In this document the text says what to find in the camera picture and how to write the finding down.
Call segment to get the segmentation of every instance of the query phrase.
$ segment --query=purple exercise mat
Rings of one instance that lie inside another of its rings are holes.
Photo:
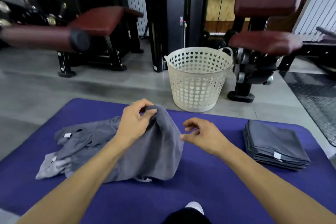
[[[0,208],[22,215],[60,184],[64,175],[35,180],[44,155],[60,149],[57,130],[122,114],[125,105],[73,99],[27,141],[0,162]],[[245,150],[242,129],[247,120],[168,111],[177,126],[193,116],[212,121],[237,147]],[[336,171],[311,133],[298,125],[273,123],[295,130],[311,159],[304,171],[267,167],[336,214]],[[102,185],[81,223],[159,224],[190,201],[199,202],[213,224],[273,223],[252,193],[220,159],[185,143],[175,176],[168,181],[134,180]]]

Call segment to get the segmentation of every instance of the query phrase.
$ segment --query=white label sticker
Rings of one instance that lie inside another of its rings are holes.
[[[274,152],[274,158],[281,160],[281,154],[278,152]]]

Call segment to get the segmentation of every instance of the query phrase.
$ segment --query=speckled black mat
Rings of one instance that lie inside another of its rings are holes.
[[[336,147],[336,81],[324,74],[287,73],[285,82]]]

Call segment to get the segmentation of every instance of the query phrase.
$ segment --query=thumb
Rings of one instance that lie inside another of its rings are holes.
[[[141,120],[145,120],[147,123],[149,122],[149,119],[152,118],[154,114],[156,114],[158,111],[157,109],[151,109],[145,111],[145,113],[141,116]]]
[[[195,137],[196,137],[196,136],[191,135],[191,134],[181,134],[181,135],[180,135],[180,139],[181,139],[182,141],[187,141],[187,142],[192,143],[192,144],[195,144],[195,140],[196,140]]]

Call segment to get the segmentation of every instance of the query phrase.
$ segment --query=hand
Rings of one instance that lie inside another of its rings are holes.
[[[223,151],[232,145],[212,122],[194,117],[186,120],[183,125],[185,131],[196,129],[190,134],[180,135],[183,141],[193,143],[217,157],[220,157]]]
[[[147,129],[149,119],[156,114],[157,110],[147,110],[143,115],[140,115],[140,112],[151,105],[154,104],[147,99],[141,99],[125,107],[115,139],[120,140],[128,148],[141,137]]]

